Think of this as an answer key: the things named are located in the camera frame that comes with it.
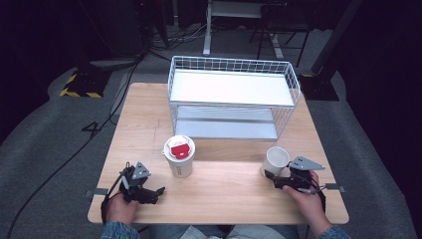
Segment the gray carpet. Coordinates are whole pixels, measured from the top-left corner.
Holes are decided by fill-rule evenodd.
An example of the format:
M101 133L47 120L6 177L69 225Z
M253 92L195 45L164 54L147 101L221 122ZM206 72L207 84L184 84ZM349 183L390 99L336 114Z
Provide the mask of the gray carpet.
M251 34L244 29L215 33L210 57L255 59L258 38L248 43ZM297 74L310 72L329 35L330 31L311 33ZM155 52L166 58L201 56L202 47L203 38L199 38L171 51ZM297 51L284 53L287 61L296 61ZM275 60L272 50L266 49L262 59ZM168 69L169 62L147 55L132 81L166 83ZM73 70L51 83L50 100L27 116L1 145L0 238L6 238L14 216L28 197L90 138L90 133L82 128L107 119L116 107L113 101L128 72L126 69L112 73L102 99L60 97ZM308 106L334 176L346 190L342 195L350 220L342 227L354 238L416 238L400 189L345 101L341 76L335 75L332 83L339 102L308 101ZM118 112L112 119L118 121ZM90 199L84 195L97 186L114 130L115 125L107 123L38 192L18 218L11 238L100 237L103 227L88 220Z

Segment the person's left hand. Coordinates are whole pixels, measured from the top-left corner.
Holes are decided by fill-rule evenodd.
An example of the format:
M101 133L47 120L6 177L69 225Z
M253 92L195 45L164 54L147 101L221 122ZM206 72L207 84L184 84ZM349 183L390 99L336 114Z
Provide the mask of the person's left hand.
M108 202L106 208L106 221L119 221L126 225L130 225L133 222L138 204L137 201L126 202L123 199L123 195L118 193Z

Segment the dark background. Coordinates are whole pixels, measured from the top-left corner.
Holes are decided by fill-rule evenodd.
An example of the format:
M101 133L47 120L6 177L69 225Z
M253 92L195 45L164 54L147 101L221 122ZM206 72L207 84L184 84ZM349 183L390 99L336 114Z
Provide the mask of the dark background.
M0 142L49 99L47 87L62 72L82 68L87 61L136 54L141 48L141 38L153 23L143 18L146 13L139 15L139 9L127 10L133 2L116 2L102 1L100 6L83 1L85 8L78 1L0 3ZM165 6L164 16L171 12L169 1L157 2ZM179 0L179 25L203 22L204 15L195 9L205 9L205 2ZM320 27L334 28L348 2L327 4ZM130 13L105 18L104 12L110 11L107 4ZM405 195L420 237L421 11L419 1L363 1L324 65L340 72L347 101ZM112 52L99 33L120 54Z

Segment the person's right hand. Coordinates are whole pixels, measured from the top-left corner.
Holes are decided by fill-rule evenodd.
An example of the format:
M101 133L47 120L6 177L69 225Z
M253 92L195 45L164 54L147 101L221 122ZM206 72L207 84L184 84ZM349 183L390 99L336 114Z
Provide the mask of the person's right hand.
M311 171L311 177L318 184L318 177L314 171ZM332 226L322 210L322 204L317 194L299 192L289 186L284 186L283 190L295 200L316 237Z

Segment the chair leg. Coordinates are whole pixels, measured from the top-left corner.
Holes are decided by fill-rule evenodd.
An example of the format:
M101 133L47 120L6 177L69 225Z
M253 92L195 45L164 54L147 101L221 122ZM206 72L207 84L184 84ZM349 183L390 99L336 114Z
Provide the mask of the chair leg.
M296 67L299 66L299 62L301 61L302 54L304 53L305 44L307 43L308 36L310 35L310 31L307 31L307 34L305 35L304 43L302 44L301 52L299 53L298 62L296 63Z
M252 40L254 40L254 37L255 37L255 34L257 33L257 31L258 31L258 28L255 28L254 33L251 36L251 39L249 39L249 43L251 43Z
M285 45L288 45L290 43L290 41L292 41L292 39L296 36L297 32L294 32L292 34L292 36L289 38L289 40L286 41Z
M264 32L264 29L261 29L260 45L258 46L257 60L259 60L261 56L261 47L263 46Z

